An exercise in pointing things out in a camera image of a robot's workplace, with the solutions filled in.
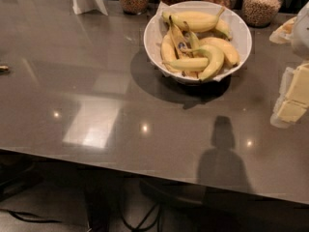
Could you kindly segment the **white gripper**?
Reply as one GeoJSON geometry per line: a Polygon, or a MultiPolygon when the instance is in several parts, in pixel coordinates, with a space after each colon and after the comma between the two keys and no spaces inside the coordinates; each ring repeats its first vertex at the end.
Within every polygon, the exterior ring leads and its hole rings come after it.
{"type": "MultiPolygon", "coordinates": [[[[309,2],[299,11],[296,17],[287,20],[273,31],[269,40],[275,44],[291,42],[294,54],[303,60],[308,60],[309,2]]],[[[282,75],[279,97],[273,108],[270,123],[277,128],[286,129],[295,124],[308,108],[309,63],[302,63],[296,69],[288,67],[282,75]]]]}

